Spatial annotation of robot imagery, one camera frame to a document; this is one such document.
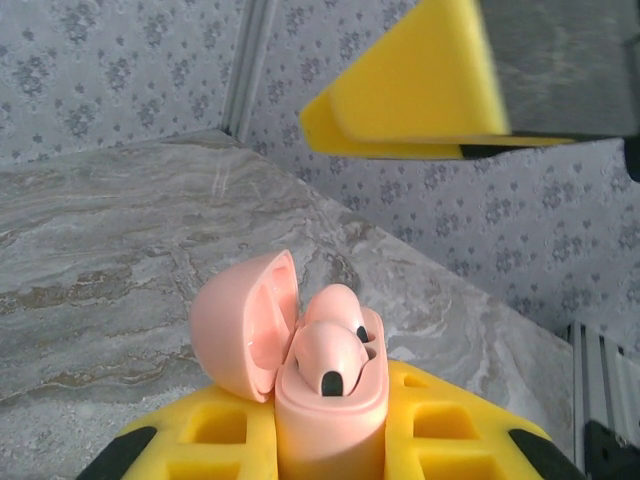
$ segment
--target open lid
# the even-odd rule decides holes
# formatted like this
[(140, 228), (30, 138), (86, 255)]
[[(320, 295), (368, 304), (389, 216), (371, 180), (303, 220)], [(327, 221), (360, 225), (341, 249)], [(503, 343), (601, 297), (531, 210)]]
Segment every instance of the open lid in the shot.
[(236, 264), (210, 279), (191, 312), (198, 362), (225, 390), (264, 402), (298, 318), (298, 283), (288, 250)]

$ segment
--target pink earbud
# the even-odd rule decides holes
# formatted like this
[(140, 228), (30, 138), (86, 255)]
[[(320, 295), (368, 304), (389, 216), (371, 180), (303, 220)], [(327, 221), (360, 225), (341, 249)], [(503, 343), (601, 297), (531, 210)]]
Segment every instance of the pink earbud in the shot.
[(338, 323), (355, 333), (362, 343), (369, 341), (356, 294), (346, 285), (329, 285), (316, 293), (305, 315), (305, 325), (317, 321)]
[(349, 395), (369, 356), (354, 332), (333, 322), (314, 321), (298, 331), (294, 354), (300, 375), (318, 395)]

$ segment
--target floral wallpaper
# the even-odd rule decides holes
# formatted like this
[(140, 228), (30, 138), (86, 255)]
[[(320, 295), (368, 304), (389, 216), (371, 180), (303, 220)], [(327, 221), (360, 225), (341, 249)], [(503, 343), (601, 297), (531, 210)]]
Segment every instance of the floral wallpaper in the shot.
[(413, 4), (281, 0), (241, 140), (543, 327), (581, 320), (640, 354), (640, 184), (620, 141), (478, 162), (307, 148), (300, 108)]
[(244, 0), (3, 0), (0, 162), (219, 125)]

